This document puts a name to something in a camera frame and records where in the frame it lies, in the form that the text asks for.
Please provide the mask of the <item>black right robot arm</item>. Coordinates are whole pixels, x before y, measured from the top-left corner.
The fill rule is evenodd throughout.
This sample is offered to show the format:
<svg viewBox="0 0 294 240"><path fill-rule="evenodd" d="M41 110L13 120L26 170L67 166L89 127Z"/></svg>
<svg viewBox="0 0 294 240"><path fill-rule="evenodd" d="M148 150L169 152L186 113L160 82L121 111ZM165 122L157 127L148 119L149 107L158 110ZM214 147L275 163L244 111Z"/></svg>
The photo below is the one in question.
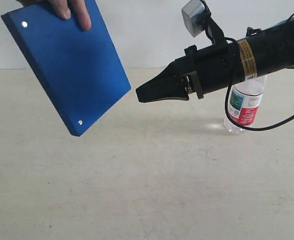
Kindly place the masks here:
<svg viewBox="0 0 294 240"><path fill-rule="evenodd" d="M218 42L202 49L191 45L185 55L136 88L140 103L188 101L282 69L294 69L294 17L261 30L248 28L246 36L228 40L214 27Z"/></svg>

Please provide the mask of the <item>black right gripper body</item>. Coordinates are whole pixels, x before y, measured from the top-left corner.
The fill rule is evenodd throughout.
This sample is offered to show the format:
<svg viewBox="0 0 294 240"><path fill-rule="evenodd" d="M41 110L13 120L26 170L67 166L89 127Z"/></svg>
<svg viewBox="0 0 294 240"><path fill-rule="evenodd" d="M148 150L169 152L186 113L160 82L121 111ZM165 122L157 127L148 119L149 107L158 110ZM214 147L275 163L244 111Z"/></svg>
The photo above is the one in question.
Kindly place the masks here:
<svg viewBox="0 0 294 240"><path fill-rule="evenodd" d="M229 84L244 81L240 47L235 41L203 49L192 45L185 49L185 56L174 61L174 65L186 94L196 93L199 99Z"/></svg>

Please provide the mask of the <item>person's open hand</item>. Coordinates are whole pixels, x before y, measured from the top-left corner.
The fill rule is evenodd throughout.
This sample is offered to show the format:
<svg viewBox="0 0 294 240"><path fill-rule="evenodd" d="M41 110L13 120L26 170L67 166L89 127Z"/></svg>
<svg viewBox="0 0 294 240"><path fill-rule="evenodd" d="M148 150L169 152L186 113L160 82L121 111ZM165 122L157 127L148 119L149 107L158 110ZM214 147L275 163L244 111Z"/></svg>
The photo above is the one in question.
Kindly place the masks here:
<svg viewBox="0 0 294 240"><path fill-rule="evenodd" d="M17 0L17 2L23 7L42 2L48 3L60 19L69 20L72 13L74 13L83 31L88 31L92 28L91 17L84 0Z"/></svg>

